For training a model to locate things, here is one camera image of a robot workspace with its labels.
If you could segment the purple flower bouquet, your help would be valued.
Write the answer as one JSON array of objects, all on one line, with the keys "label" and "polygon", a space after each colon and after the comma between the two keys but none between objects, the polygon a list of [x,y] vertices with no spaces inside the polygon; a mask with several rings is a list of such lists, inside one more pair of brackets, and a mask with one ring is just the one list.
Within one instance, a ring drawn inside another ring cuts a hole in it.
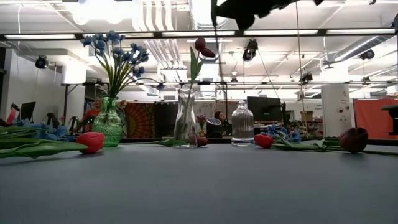
[{"label": "purple flower bouquet", "polygon": [[198,115],[196,117],[196,122],[199,124],[200,127],[200,136],[204,136],[205,135],[205,124],[206,124],[206,116],[205,115]]}]

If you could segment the parts bin shelf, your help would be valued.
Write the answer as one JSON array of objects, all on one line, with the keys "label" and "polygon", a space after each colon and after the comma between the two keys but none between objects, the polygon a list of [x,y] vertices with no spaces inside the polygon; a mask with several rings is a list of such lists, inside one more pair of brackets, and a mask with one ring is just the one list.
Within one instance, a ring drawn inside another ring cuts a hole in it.
[{"label": "parts bin shelf", "polygon": [[290,128],[299,132],[302,138],[318,139],[323,137],[323,123],[321,121],[293,121],[290,123]]}]

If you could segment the clear ribbed glass bottle vase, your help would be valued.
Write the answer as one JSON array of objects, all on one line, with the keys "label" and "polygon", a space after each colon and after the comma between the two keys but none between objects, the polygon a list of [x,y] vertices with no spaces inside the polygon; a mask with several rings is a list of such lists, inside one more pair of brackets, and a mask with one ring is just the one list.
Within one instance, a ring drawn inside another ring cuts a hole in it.
[{"label": "clear ribbed glass bottle vase", "polygon": [[232,140],[236,147],[248,147],[254,144],[254,115],[246,101],[239,101],[232,113]]}]

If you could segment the clear smooth glass carafe vase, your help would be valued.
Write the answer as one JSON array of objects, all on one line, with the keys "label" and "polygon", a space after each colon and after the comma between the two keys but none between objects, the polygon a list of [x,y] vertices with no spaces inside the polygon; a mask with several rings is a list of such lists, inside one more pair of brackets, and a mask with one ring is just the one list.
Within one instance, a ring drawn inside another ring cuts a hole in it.
[{"label": "clear smooth glass carafe vase", "polygon": [[178,112],[174,128],[173,147],[194,149],[197,143],[197,125],[194,112],[195,90],[181,88],[178,90]]}]

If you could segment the pinkish red artificial tulip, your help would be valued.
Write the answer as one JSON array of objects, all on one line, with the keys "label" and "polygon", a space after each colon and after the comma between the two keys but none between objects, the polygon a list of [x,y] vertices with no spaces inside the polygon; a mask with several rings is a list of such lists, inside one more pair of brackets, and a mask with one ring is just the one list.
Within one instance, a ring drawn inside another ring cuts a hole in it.
[{"label": "pinkish red artificial tulip", "polygon": [[176,140],[176,139],[163,139],[160,141],[155,141],[154,144],[167,147],[202,147],[209,144],[207,138],[202,136],[193,135],[188,139]]}]

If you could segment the blue artificial flower bunch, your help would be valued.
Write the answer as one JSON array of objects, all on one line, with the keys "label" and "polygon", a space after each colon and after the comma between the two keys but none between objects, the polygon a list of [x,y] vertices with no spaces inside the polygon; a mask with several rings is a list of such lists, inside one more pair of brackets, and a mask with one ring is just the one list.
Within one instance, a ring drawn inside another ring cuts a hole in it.
[{"label": "blue artificial flower bunch", "polygon": [[149,59],[149,53],[140,45],[132,43],[129,50],[123,50],[125,35],[113,30],[106,34],[93,34],[80,40],[84,47],[94,50],[99,64],[108,75],[108,96],[117,97],[128,85],[144,80],[145,68],[142,66]]},{"label": "blue artificial flower bunch", "polygon": [[272,124],[267,127],[266,134],[273,138],[277,142],[290,142],[290,143],[300,143],[302,142],[302,137],[298,131],[289,130],[284,126],[278,126]]},{"label": "blue artificial flower bunch", "polygon": [[11,124],[1,123],[0,139],[35,138],[51,141],[68,141],[66,126],[54,128],[51,124],[33,123],[28,119],[14,120]]}]

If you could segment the dark red artificial tulip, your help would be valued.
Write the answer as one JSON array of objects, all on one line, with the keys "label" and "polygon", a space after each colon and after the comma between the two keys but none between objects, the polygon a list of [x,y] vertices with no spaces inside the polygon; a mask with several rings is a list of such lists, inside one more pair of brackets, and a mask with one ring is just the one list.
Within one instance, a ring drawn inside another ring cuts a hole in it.
[{"label": "dark red artificial tulip", "polygon": [[344,133],[340,134],[337,139],[324,139],[324,145],[329,149],[346,151],[352,154],[366,153],[398,157],[398,152],[365,150],[368,144],[368,138],[368,132],[364,128],[350,128]]}]

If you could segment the black curtain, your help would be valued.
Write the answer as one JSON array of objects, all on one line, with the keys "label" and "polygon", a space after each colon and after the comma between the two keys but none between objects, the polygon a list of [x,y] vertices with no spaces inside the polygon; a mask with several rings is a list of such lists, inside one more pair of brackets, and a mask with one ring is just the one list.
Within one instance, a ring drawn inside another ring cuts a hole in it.
[{"label": "black curtain", "polygon": [[178,104],[176,102],[158,102],[154,105],[156,138],[174,135],[177,113]]}]

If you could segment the person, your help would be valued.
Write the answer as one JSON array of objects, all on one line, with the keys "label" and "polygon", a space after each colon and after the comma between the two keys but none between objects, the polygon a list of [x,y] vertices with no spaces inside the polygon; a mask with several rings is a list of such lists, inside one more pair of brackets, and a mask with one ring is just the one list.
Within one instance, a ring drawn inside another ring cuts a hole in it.
[{"label": "person", "polygon": [[221,111],[215,112],[215,118],[221,121],[222,133],[224,136],[231,135],[231,124],[229,123],[228,119]]},{"label": "person", "polygon": [[102,99],[96,97],[93,108],[87,110],[82,119],[77,122],[77,126],[73,129],[74,133],[77,133],[80,129],[82,129],[83,133],[92,131],[94,119],[101,112],[101,103]]}]

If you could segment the green textured glass vase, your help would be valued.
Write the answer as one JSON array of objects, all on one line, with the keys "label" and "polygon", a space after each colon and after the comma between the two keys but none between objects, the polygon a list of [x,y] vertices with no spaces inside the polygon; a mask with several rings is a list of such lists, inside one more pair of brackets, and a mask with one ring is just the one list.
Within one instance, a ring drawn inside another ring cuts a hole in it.
[{"label": "green textured glass vase", "polygon": [[117,147],[122,135],[121,118],[116,112],[116,99],[109,96],[101,97],[101,111],[95,118],[93,132],[104,135],[104,147]]}]

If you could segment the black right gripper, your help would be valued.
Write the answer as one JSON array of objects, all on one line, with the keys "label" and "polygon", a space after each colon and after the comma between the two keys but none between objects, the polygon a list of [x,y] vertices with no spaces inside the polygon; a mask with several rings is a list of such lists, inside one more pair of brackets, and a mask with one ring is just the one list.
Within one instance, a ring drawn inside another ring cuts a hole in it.
[{"label": "black right gripper", "polygon": [[239,30],[248,30],[254,24],[254,15],[265,17],[272,10],[283,9],[297,1],[299,0],[226,0],[217,6],[217,0],[211,0],[211,22],[216,28],[217,16],[235,18]]}]

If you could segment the orange cloth partition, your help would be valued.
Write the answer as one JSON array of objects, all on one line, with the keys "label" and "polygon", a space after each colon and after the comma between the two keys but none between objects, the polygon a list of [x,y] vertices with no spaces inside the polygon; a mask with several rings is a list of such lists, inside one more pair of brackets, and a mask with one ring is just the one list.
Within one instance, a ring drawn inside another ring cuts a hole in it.
[{"label": "orange cloth partition", "polygon": [[398,135],[391,135],[393,119],[383,106],[398,105],[398,100],[384,98],[380,100],[354,100],[354,117],[357,128],[364,128],[369,139],[398,139]]}]

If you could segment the overhead frame bar with lights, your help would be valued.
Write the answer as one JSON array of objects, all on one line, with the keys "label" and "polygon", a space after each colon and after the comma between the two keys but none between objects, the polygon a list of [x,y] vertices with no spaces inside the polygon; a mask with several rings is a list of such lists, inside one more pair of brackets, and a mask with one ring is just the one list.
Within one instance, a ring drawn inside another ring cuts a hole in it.
[{"label": "overhead frame bar with lights", "polygon": [[[270,30],[187,30],[187,31],[150,31],[124,32],[127,39],[190,39],[205,38],[240,38],[240,37],[327,37],[327,36],[376,36],[395,35],[393,28],[355,28],[355,29],[270,29]],[[0,34],[0,41],[63,41],[81,40],[90,36],[90,33],[74,34]]]}]

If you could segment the black monitor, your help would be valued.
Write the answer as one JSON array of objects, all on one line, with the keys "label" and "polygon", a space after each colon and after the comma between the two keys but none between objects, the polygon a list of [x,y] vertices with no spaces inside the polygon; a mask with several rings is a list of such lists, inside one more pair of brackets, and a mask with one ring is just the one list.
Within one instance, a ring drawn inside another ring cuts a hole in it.
[{"label": "black monitor", "polygon": [[247,103],[254,121],[282,121],[282,108],[279,98],[248,96]]},{"label": "black monitor", "polygon": [[21,104],[20,111],[19,111],[19,119],[21,121],[31,121],[33,117],[33,112],[35,108],[36,102],[29,102]]}]

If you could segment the bright red artificial tulip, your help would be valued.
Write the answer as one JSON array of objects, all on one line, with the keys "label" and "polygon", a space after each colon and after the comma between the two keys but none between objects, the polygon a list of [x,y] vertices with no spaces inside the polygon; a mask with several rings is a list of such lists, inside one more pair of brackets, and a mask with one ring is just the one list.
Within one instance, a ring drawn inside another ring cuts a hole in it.
[{"label": "bright red artificial tulip", "polygon": [[94,154],[104,148],[104,135],[85,133],[78,136],[75,142],[54,141],[37,138],[9,138],[0,140],[0,159],[8,157],[52,156],[61,152],[79,151],[82,154]]},{"label": "bright red artificial tulip", "polygon": [[277,149],[283,151],[325,151],[324,140],[288,142],[288,140],[272,136],[258,134],[254,137],[255,143],[263,149]]}]

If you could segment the white round column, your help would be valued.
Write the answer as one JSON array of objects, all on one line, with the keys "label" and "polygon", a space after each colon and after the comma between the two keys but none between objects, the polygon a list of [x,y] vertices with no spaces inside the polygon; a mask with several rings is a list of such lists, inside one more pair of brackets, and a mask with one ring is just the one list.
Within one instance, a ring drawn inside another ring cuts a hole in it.
[{"label": "white round column", "polygon": [[323,136],[338,137],[352,128],[351,103],[348,84],[323,85]]}]

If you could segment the colourful mandala tapestry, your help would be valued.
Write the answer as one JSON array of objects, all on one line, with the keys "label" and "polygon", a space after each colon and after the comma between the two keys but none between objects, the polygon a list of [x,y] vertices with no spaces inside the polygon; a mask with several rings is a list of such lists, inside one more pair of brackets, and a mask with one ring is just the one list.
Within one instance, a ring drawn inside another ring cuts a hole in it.
[{"label": "colourful mandala tapestry", "polygon": [[128,103],[125,115],[127,138],[155,138],[154,104]]}]

